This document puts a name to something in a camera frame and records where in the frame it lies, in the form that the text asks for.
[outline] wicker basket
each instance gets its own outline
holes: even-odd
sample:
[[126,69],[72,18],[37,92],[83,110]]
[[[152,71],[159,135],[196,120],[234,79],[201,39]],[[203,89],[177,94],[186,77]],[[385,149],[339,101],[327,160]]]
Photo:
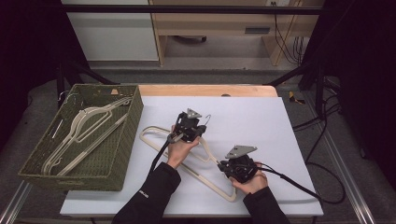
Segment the wicker basket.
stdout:
[[[42,175],[41,168],[54,149],[70,132],[71,123],[81,109],[104,106],[123,97],[133,100],[112,110],[112,116],[84,141],[73,143],[54,166],[50,175]],[[59,190],[122,190],[143,103],[137,86],[77,84],[66,97],[63,105],[40,139],[18,175],[27,182],[46,189]],[[126,120],[112,132],[93,152],[67,175],[57,175],[78,156],[92,141],[119,118]],[[81,132],[92,126],[103,115],[88,119]]]

